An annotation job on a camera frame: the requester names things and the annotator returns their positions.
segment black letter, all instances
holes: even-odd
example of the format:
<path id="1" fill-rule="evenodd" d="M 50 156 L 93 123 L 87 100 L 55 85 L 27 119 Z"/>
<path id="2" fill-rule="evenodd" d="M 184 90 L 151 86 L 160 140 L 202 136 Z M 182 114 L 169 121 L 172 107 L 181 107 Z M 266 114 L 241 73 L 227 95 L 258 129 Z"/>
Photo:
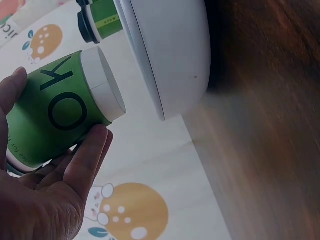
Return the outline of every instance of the black letter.
<path id="1" fill-rule="evenodd" d="M 41 70 L 40 73 L 45 74 L 47 76 L 53 77 L 54 79 L 51 81 L 48 81 L 45 84 L 42 84 L 40 86 L 40 91 L 45 90 L 49 87 L 51 87 L 52 85 L 55 85 L 58 82 L 61 82 L 62 80 L 65 80 L 71 76 L 74 75 L 74 73 L 72 71 L 69 71 L 63 75 L 59 75 L 56 73 L 56 71 L 63 65 L 65 64 L 69 59 L 71 59 L 71 56 L 68 57 L 67 59 L 65 59 L 63 62 L 61 62 L 58 66 L 56 66 L 52 71 L 47 71 L 47 70 Z"/>
<path id="2" fill-rule="evenodd" d="M 82 115 L 79 118 L 79 120 L 69 126 L 61 126 L 54 119 L 54 108 L 57 105 L 57 103 L 59 103 L 60 101 L 62 101 L 64 99 L 74 99 L 80 104 L 80 106 L 82 108 Z M 50 120 L 51 124 L 56 129 L 59 129 L 61 131 L 70 131 L 70 130 L 76 129 L 77 127 L 79 127 L 81 124 L 84 123 L 84 121 L 87 118 L 87 115 L 88 115 L 88 110 L 87 110 L 86 103 L 82 100 L 82 98 L 79 95 L 77 95 L 73 92 L 64 92 L 64 93 L 59 94 L 54 99 L 52 99 L 52 101 L 49 104 L 49 108 L 48 108 L 48 116 L 49 116 L 49 120 Z"/>

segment white bowl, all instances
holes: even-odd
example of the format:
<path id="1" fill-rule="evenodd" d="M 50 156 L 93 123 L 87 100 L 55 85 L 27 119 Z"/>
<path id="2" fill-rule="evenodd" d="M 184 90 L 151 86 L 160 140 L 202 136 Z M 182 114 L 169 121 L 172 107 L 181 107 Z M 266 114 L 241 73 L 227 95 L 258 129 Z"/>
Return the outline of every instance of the white bowl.
<path id="1" fill-rule="evenodd" d="M 196 105 L 210 77 L 204 0 L 114 0 L 162 120 Z"/>

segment fingernail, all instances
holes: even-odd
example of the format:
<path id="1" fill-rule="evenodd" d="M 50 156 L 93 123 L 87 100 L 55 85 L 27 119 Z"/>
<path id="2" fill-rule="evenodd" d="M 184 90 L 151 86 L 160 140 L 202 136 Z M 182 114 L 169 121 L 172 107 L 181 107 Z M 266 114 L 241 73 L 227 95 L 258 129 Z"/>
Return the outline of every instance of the fingernail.
<path id="1" fill-rule="evenodd" d="M 14 73 L 12 75 L 17 75 L 20 72 L 20 70 L 22 70 L 22 69 L 24 69 L 22 66 L 19 67 L 17 70 L 14 71 Z"/>

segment green container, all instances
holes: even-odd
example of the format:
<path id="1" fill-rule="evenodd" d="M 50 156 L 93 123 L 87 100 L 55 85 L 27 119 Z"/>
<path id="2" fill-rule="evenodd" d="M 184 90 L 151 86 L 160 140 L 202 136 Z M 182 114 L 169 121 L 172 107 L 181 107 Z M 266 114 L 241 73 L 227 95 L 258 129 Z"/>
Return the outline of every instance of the green container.
<path id="1" fill-rule="evenodd" d="M 76 2 L 81 6 L 84 7 L 86 5 L 94 4 L 102 0 L 76 0 Z"/>
<path id="2" fill-rule="evenodd" d="M 79 51 L 28 75 L 7 116 L 7 159 L 31 172 L 81 142 L 96 124 L 110 125 L 126 112 L 110 66 L 99 47 Z"/>
<path id="3" fill-rule="evenodd" d="M 83 39 L 96 44 L 123 29 L 113 0 L 97 0 L 82 7 L 78 26 Z"/>

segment wooden table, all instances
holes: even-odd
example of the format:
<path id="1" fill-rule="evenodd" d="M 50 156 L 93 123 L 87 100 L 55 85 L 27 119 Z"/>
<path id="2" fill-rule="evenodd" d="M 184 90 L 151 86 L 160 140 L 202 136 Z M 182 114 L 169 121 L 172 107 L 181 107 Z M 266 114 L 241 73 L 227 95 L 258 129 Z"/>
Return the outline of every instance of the wooden table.
<path id="1" fill-rule="evenodd" d="M 231 237 L 318 240 L 320 1 L 206 4 L 210 87 L 184 120 Z"/>

